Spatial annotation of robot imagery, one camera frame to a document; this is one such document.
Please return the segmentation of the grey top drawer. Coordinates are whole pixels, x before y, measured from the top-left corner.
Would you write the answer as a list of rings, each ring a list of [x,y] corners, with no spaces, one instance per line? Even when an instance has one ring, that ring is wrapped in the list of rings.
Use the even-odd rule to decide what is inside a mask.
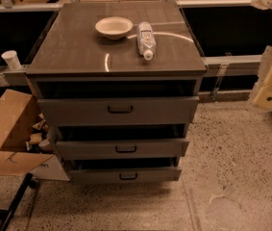
[[[193,117],[198,97],[39,99],[51,126],[185,124]]]

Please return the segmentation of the grey drawer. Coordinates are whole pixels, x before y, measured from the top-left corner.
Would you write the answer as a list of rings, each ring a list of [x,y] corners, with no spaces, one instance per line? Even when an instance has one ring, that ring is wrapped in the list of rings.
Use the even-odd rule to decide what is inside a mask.
[[[198,97],[39,99],[51,126],[185,124],[193,117]]]
[[[182,157],[187,146],[187,139],[57,141],[56,144],[66,160]]]
[[[113,184],[177,181],[182,170],[179,167],[116,168],[70,170],[74,183]]]

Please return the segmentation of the grey middle drawer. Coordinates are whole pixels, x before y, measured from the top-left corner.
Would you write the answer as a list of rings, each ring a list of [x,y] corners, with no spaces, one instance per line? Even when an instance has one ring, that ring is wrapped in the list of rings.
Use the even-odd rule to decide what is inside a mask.
[[[56,144],[66,160],[182,157],[187,146],[187,139],[57,141]]]

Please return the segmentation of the grey bottom drawer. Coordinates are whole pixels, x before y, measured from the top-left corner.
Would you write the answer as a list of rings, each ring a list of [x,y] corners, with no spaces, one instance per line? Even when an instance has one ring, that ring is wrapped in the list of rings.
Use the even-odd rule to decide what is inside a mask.
[[[182,170],[179,167],[116,168],[70,170],[74,183],[113,184],[177,181]]]

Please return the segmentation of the grey drawer cabinet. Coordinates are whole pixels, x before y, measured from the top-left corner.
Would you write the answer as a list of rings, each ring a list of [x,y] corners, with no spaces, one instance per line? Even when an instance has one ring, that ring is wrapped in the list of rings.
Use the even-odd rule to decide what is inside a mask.
[[[151,24],[157,43],[151,61],[139,54],[135,31],[119,40],[107,39],[96,31],[95,24],[110,16],[128,18],[135,25],[141,22]],[[26,75],[39,101],[198,97],[206,71],[178,7],[165,1],[144,1],[64,5]],[[186,139],[189,123],[48,124],[54,135],[52,141],[56,153],[62,157],[56,147],[57,141]],[[69,175],[70,170],[82,169],[179,167],[182,157],[97,160],[66,160],[62,157],[62,160]]]

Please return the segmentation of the clear plastic bottle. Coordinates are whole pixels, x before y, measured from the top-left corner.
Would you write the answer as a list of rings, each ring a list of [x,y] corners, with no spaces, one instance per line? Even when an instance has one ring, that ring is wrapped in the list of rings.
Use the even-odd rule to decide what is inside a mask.
[[[151,61],[156,51],[156,41],[152,26],[148,22],[139,23],[136,29],[136,36],[139,54],[146,61]]]

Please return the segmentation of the white ceramic bowl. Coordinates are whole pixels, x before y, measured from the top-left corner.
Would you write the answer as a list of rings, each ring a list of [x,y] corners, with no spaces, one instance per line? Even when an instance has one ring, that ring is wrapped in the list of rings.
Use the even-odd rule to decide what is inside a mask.
[[[95,24],[96,31],[107,39],[122,39],[132,28],[129,19],[118,16],[103,18]]]

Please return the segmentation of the black metal stand leg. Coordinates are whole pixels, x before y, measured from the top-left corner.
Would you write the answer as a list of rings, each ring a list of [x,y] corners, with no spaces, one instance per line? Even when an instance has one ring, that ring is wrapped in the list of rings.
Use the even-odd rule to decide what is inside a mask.
[[[34,189],[36,186],[37,181],[33,179],[33,174],[26,174],[9,208],[7,210],[0,209],[0,231],[7,231],[11,219],[13,218],[13,215],[24,196],[24,193],[28,188]]]

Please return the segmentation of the white paper cup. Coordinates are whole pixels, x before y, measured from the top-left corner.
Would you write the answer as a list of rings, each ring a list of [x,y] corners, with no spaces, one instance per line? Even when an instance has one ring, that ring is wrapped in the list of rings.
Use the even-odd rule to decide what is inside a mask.
[[[11,70],[20,70],[21,69],[21,63],[17,57],[16,51],[14,51],[14,50],[6,51],[1,55],[1,57],[7,63],[8,67]]]

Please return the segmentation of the brown cardboard box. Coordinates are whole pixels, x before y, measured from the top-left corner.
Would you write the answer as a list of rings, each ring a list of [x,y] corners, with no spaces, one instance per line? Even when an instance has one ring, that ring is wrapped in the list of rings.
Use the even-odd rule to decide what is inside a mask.
[[[37,115],[31,94],[6,90],[0,97],[0,175],[23,176],[52,158],[27,152],[25,142],[33,134]]]

